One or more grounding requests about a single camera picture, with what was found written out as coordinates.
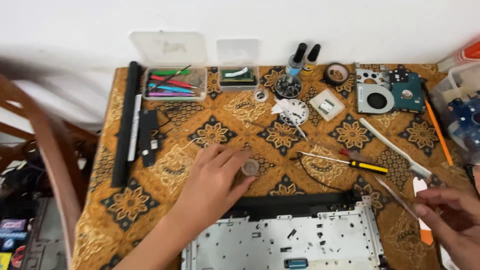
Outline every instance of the chair backrest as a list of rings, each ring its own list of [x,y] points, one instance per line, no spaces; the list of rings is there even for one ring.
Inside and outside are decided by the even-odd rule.
[[[34,131],[34,134],[30,134],[0,123],[1,132],[23,138],[27,141],[15,147],[0,147],[0,157],[2,157],[0,160],[0,171],[5,169],[2,166],[8,166],[9,160],[23,160],[23,148],[31,149],[35,147],[34,144],[30,143],[35,140],[36,147],[39,149],[47,169],[50,185],[59,209],[66,244],[67,261],[70,263],[75,240],[75,226],[85,203],[88,186],[88,183],[81,179],[70,135],[72,133],[77,134],[85,141],[95,144],[98,141],[98,137],[50,114],[37,104],[32,97],[1,74],[0,93],[0,107],[27,118]],[[18,108],[7,101],[18,102],[22,107]]]

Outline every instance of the yellow screwdriver handle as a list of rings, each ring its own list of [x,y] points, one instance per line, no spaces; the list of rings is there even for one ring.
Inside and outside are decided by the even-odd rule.
[[[378,173],[378,174],[387,174],[388,173],[387,168],[380,167],[380,166],[377,166],[377,165],[374,165],[374,164],[369,164],[369,163],[366,163],[366,162],[360,162],[360,161],[357,161],[357,160],[350,160],[349,165],[350,165],[350,167],[355,167],[355,168],[363,169],[363,170]]]

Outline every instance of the bottle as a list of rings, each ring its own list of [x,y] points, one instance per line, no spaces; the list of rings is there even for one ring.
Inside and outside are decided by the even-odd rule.
[[[320,44],[315,44],[313,49],[310,51],[308,56],[305,56],[304,65],[301,68],[300,73],[302,75],[308,76],[312,74],[315,65],[317,64],[318,53],[320,52]]]
[[[303,56],[306,51],[307,44],[303,42],[300,43],[297,52],[290,56],[288,60],[288,65],[285,67],[286,73],[296,76],[300,72],[300,69],[303,67]]]

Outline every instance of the table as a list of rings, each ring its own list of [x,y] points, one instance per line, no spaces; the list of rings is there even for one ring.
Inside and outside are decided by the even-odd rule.
[[[397,65],[387,65],[395,69]],[[431,89],[446,74],[435,64],[406,64],[428,80]],[[473,192],[460,165],[456,145],[447,140],[454,166],[448,166],[442,147],[428,114],[390,112],[365,116],[356,113],[354,77],[342,86],[329,87],[320,82],[325,66],[318,66],[310,77],[303,78],[298,99],[306,102],[310,116],[301,127],[311,140],[350,150],[376,160],[390,169],[384,177],[388,185],[414,197],[408,162],[375,138],[359,123],[366,118],[395,145],[433,172],[429,186],[453,186]],[[361,68],[379,71],[375,64]],[[73,270],[106,270],[113,268],[157,224],[175,203],[189,175],[199,145],[217,141],[233,147],[249,148],[260,163],[260,176],[246,196],[291,196],[306,193],[334,192],[310,179],[298,161],[288,160],[297,150],[335,157],[329,149],[310,145],[304,140],[265,130],[247,121],[289,133],[295,128],[282,124],[270,114],[274,104],[271,91],[275,80],[285,73],[282,66],[260,67],[260,83],[270,90],[266,103],[254,101],[252,92],[222,93],[217,85],[216,67],[208,68],[208,92],[205,101],[143,102],[144,109],[158,109],[163,149],[156,154],[153,167],[143,168],[141,159],[132,165],[126,188],[111,188],[127,68],[115,73],[103,133],[98,145],[89,192],[83,214],[77,224]],[[307,102],[329,88],[345,104],[346,109],[326,122]],[[200,137],[185,149],[192,138]],[[346,164],[304,157],[308,172],[319,181],[341,189],[356,189],[369,194],[377,218],[387,261],[395,269],[439,269],[435,245],[426,245],[419,238],[418,223],[384,190],[369,173],[346,167]]]

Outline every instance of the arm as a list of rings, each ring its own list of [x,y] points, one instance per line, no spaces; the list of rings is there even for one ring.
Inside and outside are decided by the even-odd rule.
[[[214,144],[201,149],[178,201],[114,270],[162,270],[199,233],[215,223],[255,180],[232,187],[233,177],[252,155]]]
[[[480,269],[480,201],[453,189],[431,188],[417,193],[417,215],[430,227],[453,262],[465,270]],[[447,224],[429,206],[450,215]]]

